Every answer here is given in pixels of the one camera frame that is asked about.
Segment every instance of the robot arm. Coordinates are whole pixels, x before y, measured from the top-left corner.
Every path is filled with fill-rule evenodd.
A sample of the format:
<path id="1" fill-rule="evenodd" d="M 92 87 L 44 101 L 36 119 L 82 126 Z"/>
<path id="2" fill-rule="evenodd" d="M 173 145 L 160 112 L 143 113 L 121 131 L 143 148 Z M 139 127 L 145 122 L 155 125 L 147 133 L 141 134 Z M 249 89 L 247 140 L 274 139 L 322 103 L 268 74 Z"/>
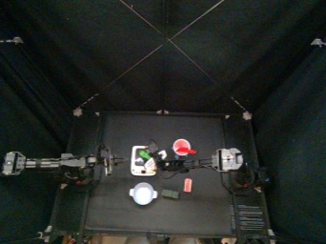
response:
<path id="1" fill-rule="evenodd" d="M 60 158 L 25 158 L 20 152 L 8 152 L 2 164 L 1 174 L 18 175 L 24 169 L 56 169 L 62 166 L 72 168 L 89 168 L 96 164 L 93 156 L 74 157 L 70 153 L 62 153 Z"/>
<path id="2" fill-rule="evenodd" d="M 243 164 L 243 156 L 239 149 L 219 149 L 211 155 L 211 167 L 220 172 L 236 171 Z"/>

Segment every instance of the red cup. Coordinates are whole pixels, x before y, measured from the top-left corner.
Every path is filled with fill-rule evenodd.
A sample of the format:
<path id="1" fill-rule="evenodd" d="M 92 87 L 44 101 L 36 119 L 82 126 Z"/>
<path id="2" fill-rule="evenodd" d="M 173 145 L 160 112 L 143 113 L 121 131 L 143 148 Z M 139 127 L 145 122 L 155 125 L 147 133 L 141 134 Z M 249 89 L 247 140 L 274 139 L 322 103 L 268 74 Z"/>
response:
<path id="1" fill-rule="evenodd" d="M 191 149 L 191 147 L 189 147 L 189 143 L 188 143 L 188 141 L 184 140 L 184 139 L 177 139 L 177 140 L 175 141 L 175 143 L 173 143 L 173 151 L 175 151 L 175 153 L 176 153 L 179 156 L 184 156 L 184 155 L 188 154 L 188 152 L 177 152 L 177 151 L 176 151 L 177 149 L 181 149 L 181 148 L 189 150 L 189 149 Z"/>

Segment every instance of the black curtain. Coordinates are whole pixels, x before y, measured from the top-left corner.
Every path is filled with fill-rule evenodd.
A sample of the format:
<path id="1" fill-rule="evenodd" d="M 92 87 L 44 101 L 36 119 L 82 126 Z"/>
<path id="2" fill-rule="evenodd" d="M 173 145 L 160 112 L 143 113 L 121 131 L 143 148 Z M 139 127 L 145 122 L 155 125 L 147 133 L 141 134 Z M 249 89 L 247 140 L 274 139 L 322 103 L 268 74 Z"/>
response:
<path id="1" fill-rule="evenodd" d="M 324 64 L 316 47 L 255 116 L 257 152 L 274 175 L 270 217 L 287 243 L 326 243 Z"/>
<path id="2" fill-rule="evenodd" d="M 0 30 L 0 39 L 14 35 Z M 60 157 L 65 152 L 70 108 L 28 58 L 26 50 L 0 43 L 0 157 Z M 46 174 L 0 178 L 0 243 L 37 243 L 50 216 L 56 183 Z"/>

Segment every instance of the wire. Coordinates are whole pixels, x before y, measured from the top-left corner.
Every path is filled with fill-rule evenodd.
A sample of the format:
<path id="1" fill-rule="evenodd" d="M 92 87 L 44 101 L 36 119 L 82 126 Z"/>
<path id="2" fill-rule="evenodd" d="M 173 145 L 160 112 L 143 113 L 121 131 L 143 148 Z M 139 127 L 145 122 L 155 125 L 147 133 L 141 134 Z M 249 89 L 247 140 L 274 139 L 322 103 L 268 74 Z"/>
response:
<path id="1" fill-rule="evenodd" d="M 119 76 L 115 78 L 102 88 L 101 90 L 93 94 L 85 102 L 82 102 L 76 109 L 82 108 L 93 99 L 96 96 L 98 96 L 123 77 L 124 75 L 140 64 L 148 57 L 163 47 L 163 45 L 159 45 Z"/>
<path id="2" fill-rule="evenodd" d="M 220 171 L 220 170 L 216 169 L 215 167 L 212 167 L 212 166 L 207 166 L 207 165 L 201 165 L 201 168 L 211 169 L 211 170 L 213 170 L 213 171 L 217 172 L 217 173 L 228 173 L 228 172 L 229 172 L 229 171 Z"/>
<path id="3" fill-rule="evenodd" d="M 171 179 L 172 177 L 175 177 L 177 174 L 179 174 L 179 171 L 173 172 L 169 176 L 164 177 L 159 172 L 157 173 L 157 176 L 163 179 Z"/>
<path id="4" fill-rule="evenodd" d="M 199 164 L 200 164 L 201 161 L 207 161 L 207 160 L 211 160 L 211 157 L 200 158 L 200 159 L 199 159 Z"/>
<path id="5" fill-rule="evenodd" d="M 169 39 L 173 40 L 224 1 L 219 1 Z"/>
<path id="6" fill-rule="evenodd" d="M 68 172 L 65 172 L 65 178 L 68 178 L 68 179 L 70 179 L 70 180 L 77 180 L 77 177 L 70 177 L 70 176 L 68 175 Z"/>
<path id="7" fill-rule="evenodd" d="M 156 30 L 157 33 L 163 34 L 161 31 L 153 26 L 153 24 L 149 23 L 149 21 L 141 16 L 141 14 L 132 8 L 129 7 L 123 0 L 120 2 L 127 6 L 127 8 L 140 17 L 140 19 Z"/>
<path id="8" fill-rule="evenodd" d="M 235 98 L 231 96 L 231 94 L 227 92 L 227 90 L 217 84 L 215 79 L 209 76 L 209 74 L 204 71 L 201 66 L 195 62 L 195 60 L 187 55 L 187 53 L 180 49 L 180 47 L 176 45 L 176 43 L 172 41 L 172 38 L 168 39 L 168 42 L 175 46 L 175 48 L 179 50 L 179 52 L 183 54 L 183 56 L 188 59 L 188 61 L 197 67 L 197 69 L 201 71 L 201 73 L 205 75 L 208 80 L 213 85 L 216 85 L 220 89 L 220 91 L 224 93 L 225 96 L 229 97 L 231 101 L 237 105 L 237 107 L 245 112 L 245 108 L 240 105 L 240 103 L 235 100 Z"/>

